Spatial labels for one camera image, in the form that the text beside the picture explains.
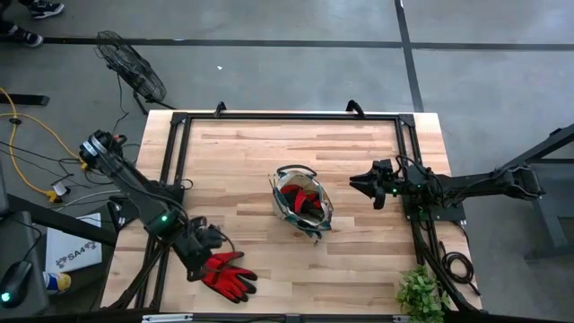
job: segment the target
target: wooden table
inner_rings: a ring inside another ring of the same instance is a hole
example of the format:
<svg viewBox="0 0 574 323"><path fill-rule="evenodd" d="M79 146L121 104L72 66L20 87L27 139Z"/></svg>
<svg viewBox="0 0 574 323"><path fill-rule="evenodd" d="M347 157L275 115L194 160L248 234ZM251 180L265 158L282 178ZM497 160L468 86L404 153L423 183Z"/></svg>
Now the wooden table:
<svg viewBox="0 0 574 323"><path fill-rule="evenodd" d="M160 176L171 114L150 111L137 162L138 170L149 179ZM449 174L437 114L414 116L425 166ZM175 147L171 170L175 170L179 141ZM258 274L257 294L247 303L233 304L201 282L189 283L172 251L161 310L400 313L395 295L401 273L416 265L413 235L400 197L388 196L384 209L377 211L372 200L349 186L349 177L368 171L373 160L397 154L391 122L195 120L184 172L184 178L195 185L186 193L184 206L190 216L204 215L221 225L237 249L246 253L237 264ZM335 206L334 229L317 245L273 213L268 175L287 164L314 169ZM455 225L437 223L437 233L447 250L470 257L465 236ZM146 240L139 222L119 233L102 306L116 300L134 278ZM218 251L227 252L230 247ZM155 276L153 271L146 304ZM458 287L474 306L481 307L468 286Z"/></svg>

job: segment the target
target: black shoe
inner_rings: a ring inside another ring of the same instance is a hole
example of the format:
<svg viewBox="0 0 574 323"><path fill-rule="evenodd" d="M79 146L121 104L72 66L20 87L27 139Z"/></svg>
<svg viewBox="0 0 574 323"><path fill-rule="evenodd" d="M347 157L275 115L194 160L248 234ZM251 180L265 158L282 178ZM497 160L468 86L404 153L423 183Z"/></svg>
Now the black shoe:
<svg viewBox="0 0 574 323"><path fill-rule="evenodd" d="M38 34L26 31L20 27L9 36L11 39L30 47L38 47L44 42L44 38Z"/></svg>
<svg viewBox="0 0 574 323"><path fill-rule="evenodd" d="M48 1L39 0L28 7L33 19L40 20L49 16L61 14L64 10L63 4L52 4Z"/></svg>

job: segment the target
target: red glove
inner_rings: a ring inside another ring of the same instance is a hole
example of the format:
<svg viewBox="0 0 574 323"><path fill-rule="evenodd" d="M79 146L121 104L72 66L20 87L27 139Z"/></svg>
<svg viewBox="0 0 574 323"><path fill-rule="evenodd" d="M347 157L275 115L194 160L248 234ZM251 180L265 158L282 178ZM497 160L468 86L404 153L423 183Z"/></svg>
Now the red glove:
<svg viewBox="0 0 574 323"><path fill-rule="evenodd" d="M201 281L234 303L248 301L248 294L254 294L257 289L243 278L256 281L257 275L247 269L229 266L228 262L241 258L243 252L228 252L212 255L207 263L207 275Z"/></svg>

